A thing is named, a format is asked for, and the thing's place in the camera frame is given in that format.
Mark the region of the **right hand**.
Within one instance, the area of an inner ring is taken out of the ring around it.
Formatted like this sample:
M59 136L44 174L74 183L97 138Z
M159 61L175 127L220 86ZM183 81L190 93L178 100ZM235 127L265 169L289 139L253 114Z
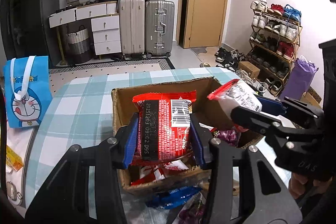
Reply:
M298 199L300 196L302 196L305 191L305 185L308 182L308 178L305 176L302 176L300 174L292 173L291 178L289 180L289 193L294 199ZM332 182L332 179L329 181L313 181L313 186L316 187L315 194L322 194L325 193L327 188L329 187L330 183Z

